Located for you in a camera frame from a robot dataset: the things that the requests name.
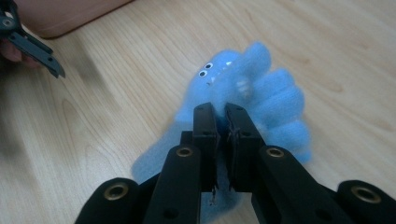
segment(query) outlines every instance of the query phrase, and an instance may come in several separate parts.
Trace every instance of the finger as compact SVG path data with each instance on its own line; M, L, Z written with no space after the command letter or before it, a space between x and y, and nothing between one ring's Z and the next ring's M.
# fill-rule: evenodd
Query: finger
M41 65L38 61L36 61L35 59L33 59L25 54L22 54L22 62L24 65L26 65L30 68L37 68Z
M20 62L22 60L22 53L20 50L8 40L2 40L0 45L0 53L12 62Z

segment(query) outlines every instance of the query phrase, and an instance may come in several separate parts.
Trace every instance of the wood grain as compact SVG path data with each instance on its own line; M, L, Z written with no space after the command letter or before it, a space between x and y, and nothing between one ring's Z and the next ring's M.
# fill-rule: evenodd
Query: wood grain
M260 40L306 96L313 160L336 189L373 183L396 198L396 3L137 0L46 40L67 78L2 63L0 223L72 223L104 181L131 177L222 49ZM257 223L248 195L216 223Z

